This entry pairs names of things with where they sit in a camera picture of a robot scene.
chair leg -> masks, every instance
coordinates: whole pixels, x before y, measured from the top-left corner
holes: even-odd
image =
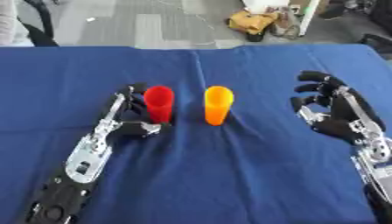
[[[52,39],[54,37],[53,23],[51,13],[47,9],[46,4],[42,0],[25,1],[38,11],[38,14],[42,20],[42,24],[44,26],[45,34]]]

plastic cup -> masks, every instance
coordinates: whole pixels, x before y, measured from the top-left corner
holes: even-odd
[[[206,122],[219,126],[228,115],[235,96],[233,92],[226,87],[210,87],[204,93],[204,106],[206,110]]]
[[[144,93],[144,102],[154,123],[168,123],[172,119],[174,93],[169,87],[155,86]]]

red cup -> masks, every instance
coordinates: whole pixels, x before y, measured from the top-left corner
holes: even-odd
[[[169,87],[155,86],[144,93],[144,102],[154,123],[168,123],[172,118],[174,93]]]

orange cup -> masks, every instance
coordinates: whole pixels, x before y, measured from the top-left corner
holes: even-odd
[[[204,93],[204,106],[206,110],[206,122],[219,126],[225,121],[235,96],[226,87],[213,86]]]

yellow object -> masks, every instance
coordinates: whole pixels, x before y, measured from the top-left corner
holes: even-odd
[[[235,13],[228,20],[228,27],[240,32],[256,35],[262,32],[268,25],[279,17],[279,12],[274,11],[265,14],[250,14],[246,10]]]
[[[214,86],[206,90],[204,94],[206,122],[213,126],[221,125],[234,100],[233,92],[226,87]]]

